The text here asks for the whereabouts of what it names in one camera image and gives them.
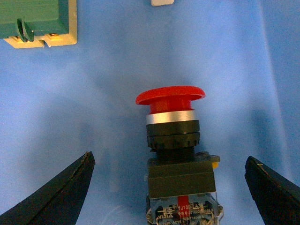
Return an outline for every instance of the white object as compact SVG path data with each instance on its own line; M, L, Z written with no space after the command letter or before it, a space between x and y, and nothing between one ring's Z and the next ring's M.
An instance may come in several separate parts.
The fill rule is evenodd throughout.
M152 6L171 5L173 3L174 3L174 0L151 0Z
M173 111L149 114L146 116L147 124L169 123L196 120L194 110Z

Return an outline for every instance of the green terminal block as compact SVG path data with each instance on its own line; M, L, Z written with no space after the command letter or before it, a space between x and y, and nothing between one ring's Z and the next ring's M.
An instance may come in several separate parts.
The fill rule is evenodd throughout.
M76 44L76 0L1 0L0 38L14 48Z

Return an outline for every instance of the transparent contact block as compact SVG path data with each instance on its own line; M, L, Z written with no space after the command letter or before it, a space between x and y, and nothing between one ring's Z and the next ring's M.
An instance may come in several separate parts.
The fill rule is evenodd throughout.
M211 193L148 201L148 225L219 225L223 207Z

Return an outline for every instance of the yellow tab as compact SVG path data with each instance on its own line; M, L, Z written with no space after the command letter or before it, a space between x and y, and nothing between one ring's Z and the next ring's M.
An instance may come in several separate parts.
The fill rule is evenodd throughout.
M219 166L219 162L214 162L214 163L212 163L212 168L213 168L213 169L218 168L218 166Z
M4 40L14 48L37 48L45 46L44 42L38 38L35 38L33 42L23 42L19 37L9 37Z

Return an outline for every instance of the blue surface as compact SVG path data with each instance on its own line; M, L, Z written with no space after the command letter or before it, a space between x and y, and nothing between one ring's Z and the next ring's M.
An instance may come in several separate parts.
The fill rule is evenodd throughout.
M0 214L91 150L77 224L146 224L149 109L135 98L193 85L207 94L193 103L198 150L221 157L222 224L263 225L244 179L247 157L300 185L299 23L276 11L279 2L79 0L78 44L16 50L1 40Z

